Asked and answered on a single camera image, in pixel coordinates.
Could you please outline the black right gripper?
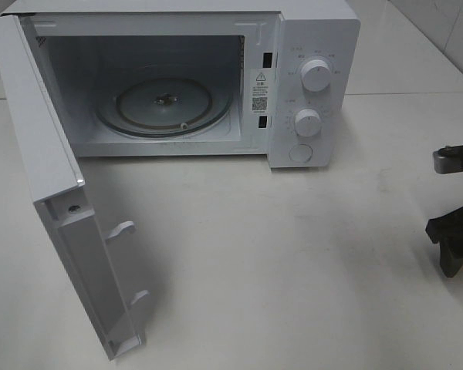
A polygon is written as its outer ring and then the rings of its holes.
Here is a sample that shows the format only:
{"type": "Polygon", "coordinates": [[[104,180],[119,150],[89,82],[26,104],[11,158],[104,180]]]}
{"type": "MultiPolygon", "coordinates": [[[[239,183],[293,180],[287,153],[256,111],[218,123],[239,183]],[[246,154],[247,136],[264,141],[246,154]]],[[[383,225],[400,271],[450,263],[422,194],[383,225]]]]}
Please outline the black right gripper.
{"type": "MultiPolygon", "coordinates": [[[[463,163],[463,145],[445,147],[460,149],[463,163]]],[[[430,219],[426,233],[433,244],[439,244],[439,265],[444,276],[454,277],[463,266],[463,207],[430,219]]]]}

